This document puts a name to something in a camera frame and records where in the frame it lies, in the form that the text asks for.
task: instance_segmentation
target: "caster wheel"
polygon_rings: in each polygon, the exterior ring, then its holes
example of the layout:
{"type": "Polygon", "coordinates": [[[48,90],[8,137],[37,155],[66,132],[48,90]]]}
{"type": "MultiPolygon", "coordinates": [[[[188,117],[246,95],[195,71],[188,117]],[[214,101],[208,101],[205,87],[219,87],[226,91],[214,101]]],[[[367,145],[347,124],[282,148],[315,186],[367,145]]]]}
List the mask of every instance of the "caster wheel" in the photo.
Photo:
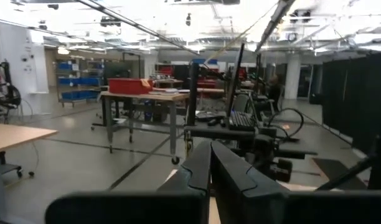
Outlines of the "caster wheel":
{"type": "Polygon", "coordinates": [[[171,163],[173,163],[174,165],[177,165],[179,163],[179,157],[176,156],[175,158],[172,158],[171,163]]]}

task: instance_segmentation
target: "paper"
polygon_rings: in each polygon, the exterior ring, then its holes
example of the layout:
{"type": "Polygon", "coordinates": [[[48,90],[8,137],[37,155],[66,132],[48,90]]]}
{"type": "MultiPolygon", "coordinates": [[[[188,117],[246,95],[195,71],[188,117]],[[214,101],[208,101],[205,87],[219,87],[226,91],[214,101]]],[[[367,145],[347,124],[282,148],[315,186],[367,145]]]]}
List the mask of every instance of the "paper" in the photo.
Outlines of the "paper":
{"type": "Polygon", "coordinates": [[[73,71],[78,71],[78,64],[73,64],[72,65],[72,70],[73,71]]]}

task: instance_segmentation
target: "door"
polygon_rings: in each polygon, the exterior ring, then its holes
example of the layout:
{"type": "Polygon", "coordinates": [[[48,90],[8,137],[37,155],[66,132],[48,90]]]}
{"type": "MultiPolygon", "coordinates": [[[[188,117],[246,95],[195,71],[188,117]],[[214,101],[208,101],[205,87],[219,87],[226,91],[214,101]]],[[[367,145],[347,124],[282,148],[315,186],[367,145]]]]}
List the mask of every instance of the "door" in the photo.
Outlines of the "door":
{"type": "Polygon", "coordinates": [[[312,65],[301,65],[300,78],[298,80],[298,98],[308,98],[312,72],[312,65]]]}

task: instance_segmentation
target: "workbench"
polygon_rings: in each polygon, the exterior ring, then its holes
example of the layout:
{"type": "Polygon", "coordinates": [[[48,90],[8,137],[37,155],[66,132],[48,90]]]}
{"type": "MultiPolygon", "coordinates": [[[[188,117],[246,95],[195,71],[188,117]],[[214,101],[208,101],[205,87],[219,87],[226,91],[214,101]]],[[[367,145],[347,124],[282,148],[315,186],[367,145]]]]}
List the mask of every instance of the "workbench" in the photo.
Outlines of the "workbench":
{"type": "MultiPolygon", "coordinates": [[[[248,93],[252,91],[253,90],[249,90],[249,89],[240,89],[240,90],[236,90],[236,93],[248,93]]],[[[222,94],[225,93],[223,89],[216,89],[216,88],[198,88],[197,92],[198,93],[222,93],[222,94]]]]}
{"type": "Polygon", "coordinates": [[[128,110],[128,125],[124,125],[124,127],[129,128],[129,142],[133,142],[133,130],[140,130],[140,131],[149,131],[153,133],[163,133],[163,134],[169,134],[170,135],[170,153],[172,156],[172,163],[178,164],[179,163],[179,157],[176,156],[176,129],[179,128],[177,126],[177,108],[176,103],[178,101],[182,101],[185,99],[188,99],[189,94],[188,93],[176,93],[173,95],[154,95],[154,94],[141,94],[141,95],[127,95],[127,94],[116,94],[116,93],[110,93],[109,91],[103,91],[101,92],[101,97],[104,97],[106,100],[106,130],[108,133],[108,141],[110,145],[110,153],[113,152],[113,126],[112,126],[112,119],[111,119],[111,101],[114,98],[127,98],[129,100],[129,110],[128,110]],[[163,132],[158,130],[151,130],[151,129],[145,129],[145,128],[135,128],[134,127],[134,119],[133,119],[133,99],[145,99],[145,100],[157,100],[157,101],[164,101],[169,103],[169,113],[170,113],[170,124],[169,124],[169,132],[163,132]]]}
{"type": "MultiPolygon", "coordinates": [[[[56,130],[0,124],[0,152],[27,142],[49,137],[56,133],[58,133],[56,130]]],[[[9,222],[10,217],[7,214],[5,206],[1,168],[0,164],[0,221],[9,222]]]]}
{"type": "Polygon", "coordinates": [[[175,88],[175,85],[182,84],[184,81],[181,80],[173,80],[173,79],[163,79],[163,80],[155,80],[156,88],[160,88],[161,84],[169,84],[170,88],[175,88]]]}

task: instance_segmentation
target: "metal frame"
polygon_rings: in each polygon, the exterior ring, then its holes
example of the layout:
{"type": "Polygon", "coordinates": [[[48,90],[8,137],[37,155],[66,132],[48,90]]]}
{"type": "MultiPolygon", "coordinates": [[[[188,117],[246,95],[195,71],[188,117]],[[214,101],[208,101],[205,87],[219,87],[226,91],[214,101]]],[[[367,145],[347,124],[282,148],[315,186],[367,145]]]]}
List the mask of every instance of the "metal frame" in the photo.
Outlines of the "metal frame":
{"type": "Polygon", "coordinates": [[[102,12],[102,13],[104,13],[107,16],[110,16],[110,17],[113,17],[115,19],[118,19],[121,22],[124,22],[125,24],[128,24],[128,25],[130,25],[130,26],[132,26],[134,28],[137,28],[137,29],[139,29],[139,30],[141,30],[141,31],[143,31],[143,32],[145,32],[147,34],[153,35],[153,36],[155,36],[155,37],[157,37],[157,38],[159,38],[159,39],[161,39],[161,40],[163,40],[165,42],[168,42],[168,43],[170,43],[170,44],[172,44],[172,45],[174,45],[176,47],[179,47],[182,50],[186,50],[186,51],[188,51],[188,52],[190,52],[190,53],[192,53],[194,55],[200,55],[195,50],[191,50],[191,49],[189,49],[189,48],[187,48],[187,47],[185,47],[185,46],[183,46],[181,44],[177,44],[177,43],[169,40],[167,37],[165,37],[165,36],[155,32],[155,31],[153,31],[153,30],[151,30],[151,29],[149,29],[149,28],[147,28],[147,27],[145,27],[145,26],[143,26],[143,25],[141,25],[141,24],[139,24],[139,23],[137,23],[137,22],[135,22],[135,21],[133,21],[131,19],[128,19],[125,16],[122,16],[122,15],[118,14],[117,12],[115,12],[115,11],[113,11],[111,9],[108,9],[105,6],[102,6],[101,4],[99,4],[99,3],[95,2],[95,1],[92,1],[92,0],[76,0],[76,1],[86,5],[88,7],[90,7],[92,9],[96,10],[96,11],[102,12]]]}
{"type": "MultiPolygon", "coordinates": [[[[128,97],[119,97],[119,96],[102,96],[103,100],[106,101],[105,111],[106,111],[106,130],[108,133],[108,141],[109,141],[109,150],[110,153],[113,153],[113,125],[112,125],[112,118],[111,118],[111,102],[115,98],[127,98],[129,99],[129,110],[128,110],[128,125],[120,125],[120,127],[129,128],[129,142],[133,142],[133,132],[134,130],[140,130],[140,131],[147,131],[152,133],[164,133],[164,134],[170,134],[170,154],[171,154],[171,162],[173,164],[177,164],[179,162],[179,157],[176,156],[176,142],[177,142],[177,128],[179,127],[177,125],[177,108],[176,108],[176,101],[168,101],[169,107],[170,107],[170,124],[169,124],[169,132],[166,131],[160,131],[160,130],[152,130],[147,128],[136,128],[134,127],[134,119],[133,119],[133,99],[128,97]]],[[[156,126],[164,126],[166,127],[167,124],[159,124],[156,126]]]]}
{"type": "Polygon", "coordinates": [[[273,13],[271,21],[268,23],[268,25],[266,26],[264,30],[263,35],[261,36],[261,41],[257,44],[257,47],[255,49],[256,53],[261,50],[266,40],[269,38],[273,30],[279,24],[279,21],[282,19],[283,16],[285,16],[285,14],[289,11],[290,7],[293,5],[295,1],[296,0],[281,0],[278,3],[278,7],[273,13]]]}

